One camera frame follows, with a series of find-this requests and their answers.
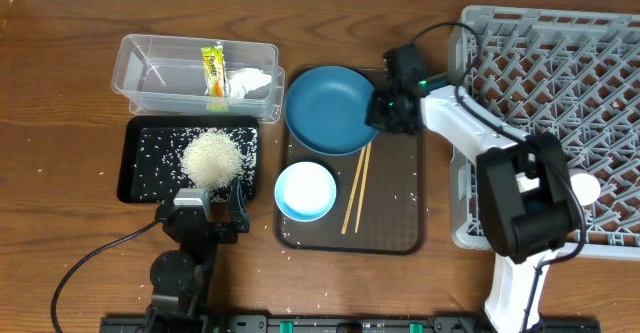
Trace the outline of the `light blue rice bowl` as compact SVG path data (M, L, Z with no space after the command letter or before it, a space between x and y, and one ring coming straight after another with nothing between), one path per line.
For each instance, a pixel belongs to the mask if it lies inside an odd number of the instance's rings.
M324 217L337 197L337 184L330 171L311 161L294 163L278 176L274 187L277 208L297 222L313 222Z

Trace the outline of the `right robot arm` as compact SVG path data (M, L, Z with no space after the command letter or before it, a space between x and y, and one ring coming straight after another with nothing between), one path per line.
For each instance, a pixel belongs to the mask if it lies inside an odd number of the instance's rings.
M427 129L473 164L479 219L496 254L484 314L496 332L538 332L538 304L549 268L585 218L565 153L550 134L530 135L479 105L462 84L433 88L415 44L387 51L389 85L370 100L366 122L390 133Z

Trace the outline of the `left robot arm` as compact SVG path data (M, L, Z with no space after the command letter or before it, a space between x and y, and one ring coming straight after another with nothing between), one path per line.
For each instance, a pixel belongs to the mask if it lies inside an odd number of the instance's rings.
M231 184L226 222L209 219L208 192L181 188L156 209L162 230L178 243L177 250L159 255L151 265L151 304L145 318L146 332L222 332L224 319L208 307L208 294L217 248L235 244L247 233L249 218L244 207L241 182Z

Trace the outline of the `white paper cup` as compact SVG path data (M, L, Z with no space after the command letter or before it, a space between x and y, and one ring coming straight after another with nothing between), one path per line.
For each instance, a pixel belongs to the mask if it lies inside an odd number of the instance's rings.
M573 192L581 206L593 204L601 194L598 179L583 169L570 169L570 182Z

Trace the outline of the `white napkin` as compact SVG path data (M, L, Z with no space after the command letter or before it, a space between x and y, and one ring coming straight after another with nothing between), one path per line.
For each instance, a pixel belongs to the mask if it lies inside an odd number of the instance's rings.
M257 68L242 68L234 72L229 80L229 97L244 99L250 92L271 83L269 74Z

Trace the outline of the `pile of white rice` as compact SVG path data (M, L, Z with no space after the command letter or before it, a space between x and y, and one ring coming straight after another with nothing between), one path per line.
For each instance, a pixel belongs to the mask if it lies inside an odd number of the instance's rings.
M183 150L180 168L197 188L214 191L230 186L243 173L243 161L241 147L229 133L209 129Z

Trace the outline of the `dark blue plate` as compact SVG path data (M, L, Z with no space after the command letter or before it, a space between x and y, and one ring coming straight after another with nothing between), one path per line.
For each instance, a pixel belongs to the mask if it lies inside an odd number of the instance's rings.
M285 102L290 133L309 150L349 155L374 140L379 131L366 124L374 85L361 73L341 66L320 66L300 74Z

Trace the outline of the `green snack wrapper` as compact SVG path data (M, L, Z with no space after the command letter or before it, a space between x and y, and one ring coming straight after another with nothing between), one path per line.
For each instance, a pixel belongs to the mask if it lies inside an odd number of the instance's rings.
M226 68L224 49L221 44L201 49L204 77L207 84L206 96L209 98L207 110L210 112L227 113L226 102Z

